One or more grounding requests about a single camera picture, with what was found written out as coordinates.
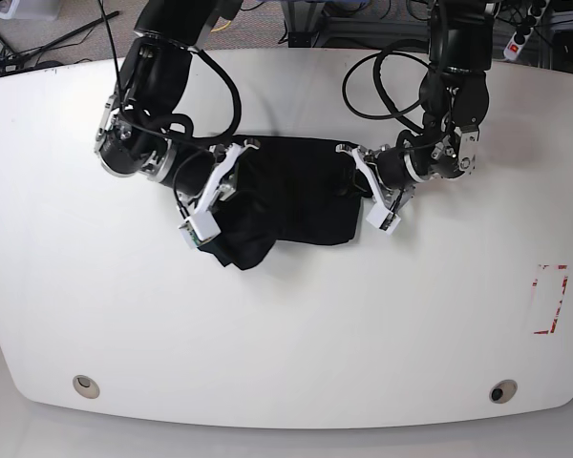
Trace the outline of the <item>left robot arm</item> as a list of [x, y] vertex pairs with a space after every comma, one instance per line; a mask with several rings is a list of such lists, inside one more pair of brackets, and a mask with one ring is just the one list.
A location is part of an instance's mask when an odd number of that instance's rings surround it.
[[491, 1], [434, 1], [427, 20], [429, 61], [418, 99], [397, 108], [382, 82], [391, 55], [409, 57], [416, 39], [397, 40], [369, 55], [373, 86], [387, 113], [403, 125], [394, 146], [362, 153], [390, 211], [397, 211], [416, 184], [457, 180], [475, 168], [479, 126], [488, 113], [486, 73], [492, 64], [493, 27], [499, 6]]

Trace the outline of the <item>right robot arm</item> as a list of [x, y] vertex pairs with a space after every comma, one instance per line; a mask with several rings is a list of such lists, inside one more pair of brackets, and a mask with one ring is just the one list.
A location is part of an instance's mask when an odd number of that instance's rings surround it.
[[[241, 6], [239, 1], [148, 2], [135, 24], [137, 39], [115, 66], [114, 93], [96, 135], [95, 152], [110, 173], [155, 175], [171, 188], [184, 217], [188, 200], [202, 192], [214, 166], [211, 148], [226, 144], [242, 118], [234, 82], [203, 49], [216, 23], [235, 18]], [[232, 119], [218, 134], [195, 135], [191, 117], [176, 111], [195, 57], [232, 97]]]

